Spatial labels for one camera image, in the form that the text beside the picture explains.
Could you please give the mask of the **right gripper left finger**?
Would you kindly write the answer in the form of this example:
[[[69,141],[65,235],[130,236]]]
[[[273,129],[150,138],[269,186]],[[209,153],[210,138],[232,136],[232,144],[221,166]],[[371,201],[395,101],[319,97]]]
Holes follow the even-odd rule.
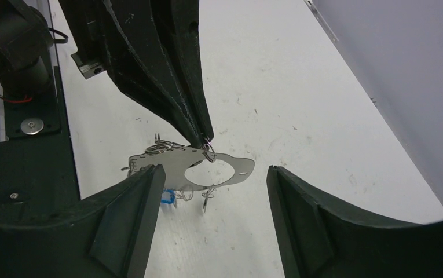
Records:
[[[53,214],[0,223],[0,277],[143,277],[165,181],[146,166]]]

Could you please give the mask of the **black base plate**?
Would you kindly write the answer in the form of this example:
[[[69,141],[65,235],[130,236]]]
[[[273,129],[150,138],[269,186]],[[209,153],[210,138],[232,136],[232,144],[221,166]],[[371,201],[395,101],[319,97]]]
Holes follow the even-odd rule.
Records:
[[[0,223],[55,217],[80,200],[60,67],[51,93],[5,107],[0,142]]]

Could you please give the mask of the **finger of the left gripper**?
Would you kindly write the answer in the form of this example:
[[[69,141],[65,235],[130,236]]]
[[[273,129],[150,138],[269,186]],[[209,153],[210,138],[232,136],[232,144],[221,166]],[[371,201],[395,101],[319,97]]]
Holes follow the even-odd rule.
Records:
[[[178,91],[175,128],[190,143],[209,143],[213,126],[203,89],[199,43],[199,1],[150,1],[155,27],[173,68]]]
[[[60,6],[83,76],[95,76],[99,66],[120,92],[175,128],[178,110],[170,94],[178,87],[150,1],[61,1]]]

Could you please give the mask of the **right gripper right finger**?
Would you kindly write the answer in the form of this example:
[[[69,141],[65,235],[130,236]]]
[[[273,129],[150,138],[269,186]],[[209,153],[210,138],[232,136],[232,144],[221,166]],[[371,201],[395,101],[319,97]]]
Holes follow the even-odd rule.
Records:
[[[286,277],[443,277],[443,220],[379,215],[279,166],[266,183]]]

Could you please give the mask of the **aluminium table frame rail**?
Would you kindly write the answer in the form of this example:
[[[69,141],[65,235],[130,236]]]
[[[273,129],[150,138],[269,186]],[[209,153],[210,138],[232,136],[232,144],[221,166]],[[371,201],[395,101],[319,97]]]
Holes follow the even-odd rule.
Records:
[[[315,17],[315,19],[317,20],[317,22],[321,26],[321,28],[324,30],[324,32],[326,33],[327,37],[329,37],[330,41],[335,45],[338,42],[338,39],[337,39],[335,33],[329,27],[329,25],[326,22],[326,20],[323,18],[321,13],[318,11],[318,9],[317,9],[316,5],[314,4],[314,2],[313,1],[304,1],[304,3],[309,8],[309,10],[311,11],[312,15]]]

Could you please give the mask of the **blue white-label key tag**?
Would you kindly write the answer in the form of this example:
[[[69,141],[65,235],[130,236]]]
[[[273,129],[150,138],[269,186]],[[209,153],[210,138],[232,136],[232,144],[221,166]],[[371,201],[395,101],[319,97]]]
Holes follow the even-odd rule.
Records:
[[[177,197],[176,192],[172,189],[165,189],[162,193],[162,198],[160,201],[162,204],[172,205],[173,207],[177,207]]]

